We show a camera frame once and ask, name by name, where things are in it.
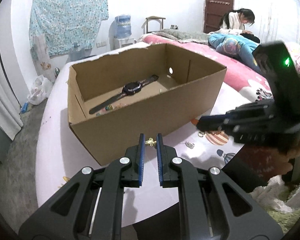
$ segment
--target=brown door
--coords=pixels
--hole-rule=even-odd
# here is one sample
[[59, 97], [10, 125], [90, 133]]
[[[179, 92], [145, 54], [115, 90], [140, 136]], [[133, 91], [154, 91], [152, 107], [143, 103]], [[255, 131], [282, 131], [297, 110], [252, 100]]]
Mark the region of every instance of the brown door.
[[222, 16], [233, 9], [233, 0], [205, 0], [205, 4], [203, 32], [217, 31]]

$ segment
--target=black watch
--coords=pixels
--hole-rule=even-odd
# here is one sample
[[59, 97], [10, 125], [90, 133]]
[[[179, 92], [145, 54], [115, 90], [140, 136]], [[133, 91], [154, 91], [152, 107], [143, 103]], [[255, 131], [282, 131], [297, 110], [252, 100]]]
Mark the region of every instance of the black watch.
[[157, 81], [158, 78], [159, 77], [157, 75], [152, 75], [151, 77], [144, 79], [142, 81], [131, 82], [126, 84], [123, 87], [122, 92], [120, 94], [117, 94], [109, 98], [107, 101], [101, 103], [100, 105], [91, 108], [89, 114], [95, 114], [96, 112], [99, 112], [103, 108], [113, 104], [114, 102], [120, 100], [121, 98], [124, 98], [125, 96], [133, 96], [134, 94], [140, 92], [144, 86]]

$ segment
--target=trash bag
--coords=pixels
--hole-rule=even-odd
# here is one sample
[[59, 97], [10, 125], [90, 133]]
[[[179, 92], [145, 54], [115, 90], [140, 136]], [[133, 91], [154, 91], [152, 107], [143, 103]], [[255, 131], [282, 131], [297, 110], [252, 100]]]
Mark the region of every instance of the trash bag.
[[45, 78], [43, 75], [38, 76], [30, 90], [28, 102], [33, 105], [40, 104], [43, 100], [49, 97], [52, 90], [52, 82]]

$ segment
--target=concrete floor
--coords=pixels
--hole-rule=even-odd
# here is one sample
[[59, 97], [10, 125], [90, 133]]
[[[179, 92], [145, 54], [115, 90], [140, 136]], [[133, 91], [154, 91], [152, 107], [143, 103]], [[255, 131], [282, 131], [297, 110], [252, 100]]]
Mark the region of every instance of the concrete floor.
[[[0, 165], [0, 213], [18, 232], [37, 209], [35, 157], [46, 100], [21, 115], [23, 128], [11, 143], [7, 159]], [[133, 226], [122, 228], [122, 240], [138, 240]]]

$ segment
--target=blue floral curtain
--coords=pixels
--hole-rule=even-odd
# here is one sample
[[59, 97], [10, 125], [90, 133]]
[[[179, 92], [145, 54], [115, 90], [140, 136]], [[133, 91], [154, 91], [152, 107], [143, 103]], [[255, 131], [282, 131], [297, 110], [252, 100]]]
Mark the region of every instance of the blue floral curtain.
[[45, 35], [49, 56], [68, 53], [74, 42], [91, 49], [108, 17], [107, 0], [33, 0], [29, 39], [34, 60], [36, 36]]

